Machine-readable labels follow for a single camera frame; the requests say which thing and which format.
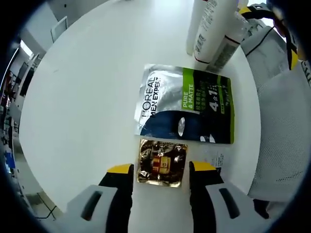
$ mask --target white table surface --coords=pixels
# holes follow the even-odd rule
[[[19,137],[32,172],[62,211],[108,168],[137,163],[134,112],[144,65],[193,67],[186,54],[192,3],[111,0],[70,26],[42,59],[25,98]],[[260,112],[241,48],[223,74],[232,80],[235,143],[185,141],[188,160],[226,148],[222,175],[248,193],[259,156]],[[182,188],[134,182],[129,232],[192,231],[187,172]]]

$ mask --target white round table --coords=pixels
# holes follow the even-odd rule
[[[19,137],[34,176],[62,211],[108,168],[137,164],[134,112],[144,65],[193,67],[186,54],[192,4],[108,1],[70,26],[42,59],[25,98]],[[226,147],[222,175],[248,193],[259,156],[260,112],[241,48],[223,74],[232,80],[234,144],[184,142],[188,161]],[[181,188],[134,182],[129,232],[191,232],[188,182],[186,170]]]

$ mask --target black mask face graphic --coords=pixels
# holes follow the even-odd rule
[[[180,120],[184,118],[184,130],[178,132]],[[196,113],[184,111],[164,111],[150,117],[141,135],[166,139],[182,139],[193,141],[217,142],[217,135],[214,135],[214,126],[208,117]]]

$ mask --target gold foil packet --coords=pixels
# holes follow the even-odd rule
[[[137,182],[179,187],[187,148],[185,144],[141,139]]]

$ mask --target black cable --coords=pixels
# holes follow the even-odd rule
[[[263,37],[263,39],[259,42],[259,44],[257,44],[255,47],[253,47],[245,56],[247,57],[248,55],[250,55],[255,49],[257,49],[262,42],[265,40],[265,38],[268,36],[268,34],[273,30],[274,26],[272,28],[269,29],[269,31],[267,32],[267,34]]]
[[[56,206],[54,206],[54,208],[49,212],[49,214],[46,216],[46,217],[35,217],[36,219],[47,219],[51,214],[53,215],[53,210],[56,208]]]
[[[54,216],[54,214],[52,213],[52,211],[55,209],[56,206],[54,206],[54,208],[51,210],[51,209],[48,207],[48,205],[44,202],[44,200],[41,198],[40,194],[37,193],[37,195],[39,196],[39,198],[40,198],[40,200],[43,202],[43,204],[45,204],[45,206],[46,206],[46,207],[48,208],[48,210],[50,211],[49,215],[48,215],[46,218],[48,218],[48,217],[50,216],[50,214],[52,214],[53,218],[56,219],[55,216]]]

